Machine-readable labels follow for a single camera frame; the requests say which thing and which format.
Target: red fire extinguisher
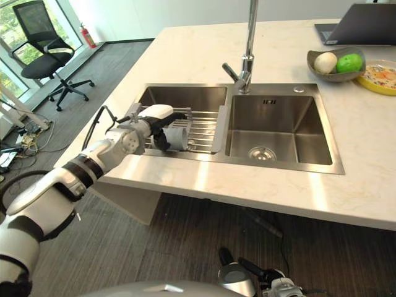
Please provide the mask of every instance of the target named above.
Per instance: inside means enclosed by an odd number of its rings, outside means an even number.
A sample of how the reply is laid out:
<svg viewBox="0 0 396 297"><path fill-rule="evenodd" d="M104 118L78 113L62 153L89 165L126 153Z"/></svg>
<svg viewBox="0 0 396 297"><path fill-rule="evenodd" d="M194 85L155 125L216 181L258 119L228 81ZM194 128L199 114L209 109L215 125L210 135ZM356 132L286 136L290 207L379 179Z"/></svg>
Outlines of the red fire extinguisher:
<svg viewBox="0 0 396 297"><path fill-rule="evenodd" d="M88 43L90 48L96 48L97 47L95 42L93 42L92 37L89 34L88 30L86 28L84 28L82 23L80 25L80 32L81 32L82 36L84 37L85 41Z"/></svg>

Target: gray bowl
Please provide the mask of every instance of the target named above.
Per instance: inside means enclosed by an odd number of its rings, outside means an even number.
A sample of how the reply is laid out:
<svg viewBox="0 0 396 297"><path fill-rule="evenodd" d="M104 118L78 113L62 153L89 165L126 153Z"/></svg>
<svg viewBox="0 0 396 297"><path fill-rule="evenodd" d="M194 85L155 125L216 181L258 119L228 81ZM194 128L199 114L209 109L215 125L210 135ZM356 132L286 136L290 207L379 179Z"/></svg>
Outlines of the gray bowl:
<svg viewBox="0 0 396 297"><path fill-rule="evenodd" d="M335 68L330 74L320 74L314 69L314 62L315 59L318 57L318 55L322 53L333 53L337 56L337 59L341 58L342 56L346 54L358 54L361 56L363 60L363 65L361 66L360 71L350 71L350 72L344 72L344 73L336 73ZM358 76L361 76L364 74L366 71L366 59L364 58L363 52L354 46L349 46L347 48L340 48L340 49L334 49L332 51L308 51L307 54L307 63L309 69L312 71L313 74L315 74L316 77L328 81L328 82L346 82L348 80L352 80L357 78Z"/></svg>

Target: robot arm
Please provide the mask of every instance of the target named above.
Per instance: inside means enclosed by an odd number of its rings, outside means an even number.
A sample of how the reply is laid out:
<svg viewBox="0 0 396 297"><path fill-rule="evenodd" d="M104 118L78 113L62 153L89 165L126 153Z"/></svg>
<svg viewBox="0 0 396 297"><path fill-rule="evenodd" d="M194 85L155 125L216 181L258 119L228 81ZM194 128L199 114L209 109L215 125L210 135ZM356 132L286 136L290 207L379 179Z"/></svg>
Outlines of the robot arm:
<svg viewBox="0 0 396 297"><path fill-rule="evenodd" d="M166 150L169 144L162 127L183 117L169 105L152 105L21 193L0 225L0 295L28 296L39 243L57 237L70 224L74 203L96 180L126 155L143 154L146 137L153 135Z"/></svg>

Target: office chair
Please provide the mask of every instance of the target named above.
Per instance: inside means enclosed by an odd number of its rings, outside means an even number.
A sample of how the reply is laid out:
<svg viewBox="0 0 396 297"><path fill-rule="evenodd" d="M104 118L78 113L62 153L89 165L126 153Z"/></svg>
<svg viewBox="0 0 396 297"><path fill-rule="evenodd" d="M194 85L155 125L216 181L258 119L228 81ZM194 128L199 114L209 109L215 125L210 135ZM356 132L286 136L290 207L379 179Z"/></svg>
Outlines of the office chair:
<svg viewBox="0 0 396 297"><path fill-rule="evenodd" d="M36 58L30 64L26 65L22 69L21 75L28 79L43 79L49 77L54 79L54 74L60 79L61 85L59 85L54 91L52 91L46 98L50 101L54 101L54 95L61 94L56 104L56 110L61 111L61 102L68 93L77 93L84 96L85 101L89 101L86 94L76 90L75 88L89 84L93 87L95 84L92 80L85 80L83 82L76 82L74 84L67 83L62 79L56 71L65 66L66 63L73 57L74 50L65 43L61 37L56 33L54 26L48 16L47 10L43 1L30 1L15 5L12 7L14 13L19 21L22 30L24 31L27 41L22 43L13 49L9 54L12 58L18 59L15 52L21 47L30 43L38 51L43 53L42 56ZM52 49L69 49L72 53L63 51L60 53L50 53Z"/></svg>

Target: marble countertop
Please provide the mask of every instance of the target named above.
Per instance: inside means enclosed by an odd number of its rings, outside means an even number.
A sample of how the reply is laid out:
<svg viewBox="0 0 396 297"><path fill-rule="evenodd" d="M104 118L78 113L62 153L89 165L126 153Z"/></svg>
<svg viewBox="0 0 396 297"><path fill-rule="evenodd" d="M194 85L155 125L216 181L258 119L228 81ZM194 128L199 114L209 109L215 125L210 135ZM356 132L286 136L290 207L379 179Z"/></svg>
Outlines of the marble countertop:
<svg viewBox="0 0 396 297"><path fill-rule="evenodd" d="M337 48L324 46L314 29L329 22L337 20L258 22L252 83L317 83L345 175L131 155L101 181L396 230L396 98L310 73L309 50ZM222 63L240 70L246 38L246 23L166 28L105 104L122 116L145 84L230 83ZM396 59L394 46L360 48L367 60ZM80 152L90 122L55 166ZM100 121L91 143L103 138L109 124Z"/></svg>

